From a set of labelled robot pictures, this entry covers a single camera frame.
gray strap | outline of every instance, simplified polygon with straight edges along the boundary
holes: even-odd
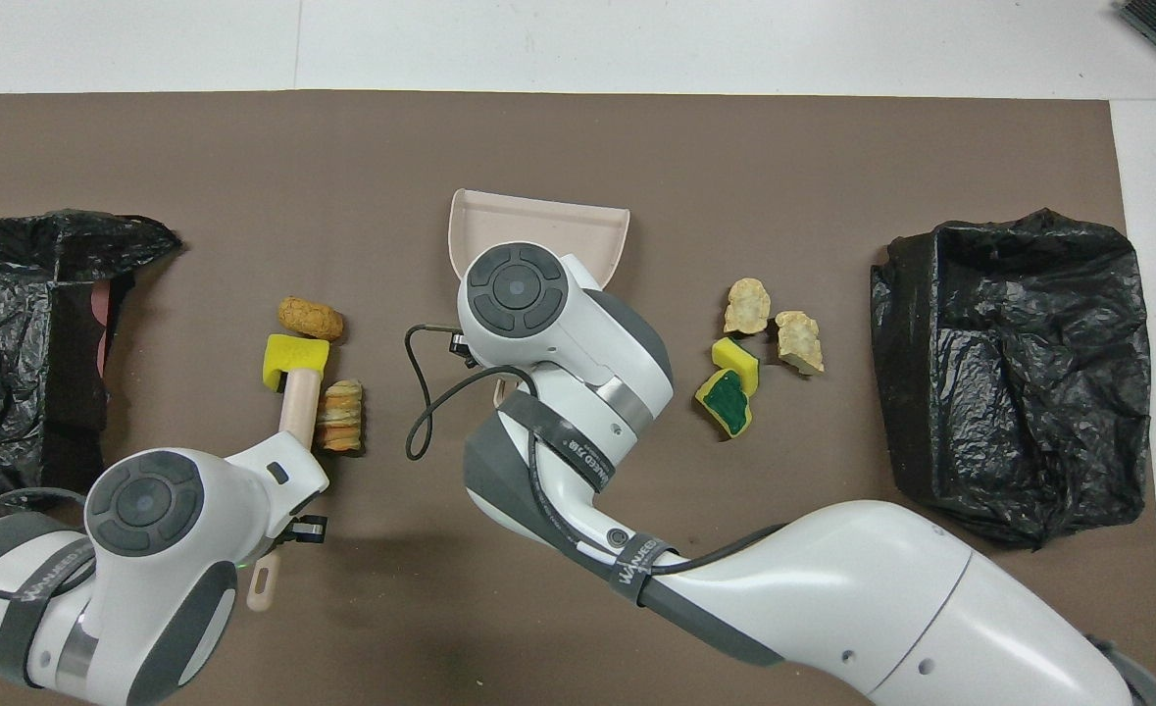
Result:
[[[520,391],[512,393],[498,407],[498,411],[533,431],[547,448],[555,451],[556,455],[577,470],[595,492],[603,492],[612,482],[613,474],[617,473],[617,467],[586,434],[532,394]]]
[[[642,532],[636,533],[625,542],[622,552],[613,563],[608,586],[613,586],[613,592],[631,600],[636,605],[643,605],[639,603],[639,594],[643,593],[643,585],[652,575],[652,564],[660,555],[672,549],[673,547],[659,537]]]
[[[1105,654],[1105,659],[1119,671],[1119,676],[1127,683],[1127,688],[1138,697],[1139,706],[1156,706],[1156,677],[1150,670],[1134,661],[1126,654],[1120,653],[1112,640],[1092,638],[1088,636],[1092,645]]]
[[[94,558],[89,537],[73,541],[32,572],[16,590],[7,605],[0,625],[0,675],[22,686],[40,689],[28,678],[28,653],[32,647],[36,629],[55,589]]]

dustpan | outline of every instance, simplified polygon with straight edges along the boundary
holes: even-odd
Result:
[[[576,255],[605,287],[617,272],[629,226],[628,209],[461,188],[451,199],[447,250],[455,276],[464,276],[468,265],[489,247],[518,240],[536,243],[560,258]]]

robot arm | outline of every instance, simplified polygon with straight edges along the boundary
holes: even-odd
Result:
[[[480,255],[457,306],[475,361],[523,366],[538,388],[466,443],[469,496],[502,526],[731,656],[807,663],[880,705],[1133,703],[1042,600],[899,506],[846,501],[695,562],[600,513],[595,493],[672,397],[659,336],[532,244]]]
[[[113,465],[89,491],[88,537],[37,514],[1,518],[0,674],[102,705],[164,700],[223,633],[236,566],[326,486],[282,432],[229,459],[157,448]]]

brown surface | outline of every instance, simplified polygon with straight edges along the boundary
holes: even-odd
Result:
[[[698,555],[832,501],[901,501],[868,344],[868,267],[892,237],[1052,207],[1122,228],[1103,103],[516,94],[0,97],[0,216],[143,214],[188,250],[126,302],[108,378],[110,460],[239,451],[275,429],[260,384],[286,295],[348,335],[327,379],[365,385],[368,453],[331,461],[331,540],[288,547],[272,612],[238,611],[171,703],[864,703],[820,671],[722,657],[549,549],[483,518],[461,439],[488,384],[420,411],[401,339],[455,320],[444,233],[455,188],[632,210],[609,291],[658,327],[675,402],[600,506]],[[762,367],[756,421],[718,444],[690,401],[712,373],[731,282],[802,309],[825,374]],[[466,373],[422,340],[437,388]],[[772,358],[765,340],[762,359]],[[976,544],[1156,674],[1156,514],[1038,553]],[[958,532],[973,541],[968,533]],[[784,605],[807,611],[807,605]],[[877,630],[870,625],[869,630]],[[66,703],[0,681],[0,703]]]

black plastic bag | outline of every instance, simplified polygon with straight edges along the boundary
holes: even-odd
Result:
[[[1140,517],[1151,362],[1122,233],[1039,210],[896,238],[872,319],[906,496],[1014,547]]]
[[[114,313],[131,273],[179,245],[139,216],[0,218],[0,492],[83,492],[102,473]]]

